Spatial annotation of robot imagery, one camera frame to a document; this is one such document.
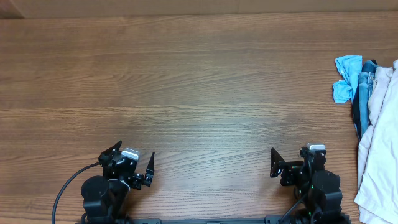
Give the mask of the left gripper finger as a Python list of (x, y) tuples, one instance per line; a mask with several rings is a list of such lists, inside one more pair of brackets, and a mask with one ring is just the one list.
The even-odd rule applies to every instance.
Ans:
[(152, 184), (152, 180), (154, 178), (154, 156), (155, 156), (155, 152), (152, 153), (149, 163), (147, 165), (147, 169), (146, 169), (146, 173), (145, 173), (145, 177), (143, 180), (143, 185), (150, 187)]
[(120, 151), (120, 147), (122, 145), (122, 141), (118, 141), (114, 146), (111, 146), (109, 149), (103, 151), (99, 157), (98, 161), (100, 165), (106, 165), (109, 164), (114, 156), (117, 156)]

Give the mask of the beige shorts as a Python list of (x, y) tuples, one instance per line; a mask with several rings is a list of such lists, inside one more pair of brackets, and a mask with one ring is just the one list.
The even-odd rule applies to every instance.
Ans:
[(397, 61), (376, 69), (368, 111), (354, 202), (363, 223), (397, 223)]

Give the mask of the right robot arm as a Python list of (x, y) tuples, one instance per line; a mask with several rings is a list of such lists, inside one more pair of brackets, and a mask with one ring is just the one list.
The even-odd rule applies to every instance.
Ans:
[(299, 152), (302, 161), (285, 161), (271, 149), (270, 177), (294, 188), (295, 204), (281, 216), (266, 216), (265, 223), (277, 224), (350, 224), (342, 212), (340, 177), (325, 169), (324, 144), (307, 143)]

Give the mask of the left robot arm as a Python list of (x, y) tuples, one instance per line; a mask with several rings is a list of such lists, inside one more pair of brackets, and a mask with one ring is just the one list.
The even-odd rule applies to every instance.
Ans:
[(85, 216), (82, 223), (132, 223), (125, 213), (128, 193), (151, 186), (154, 178), (154, 156), (152, 153), (144, 174), (136, 172), (140, 152), (125, 148), (122, 142), (103, 151), (98, 158), (103, 175), (90, 177), (81, 186)]

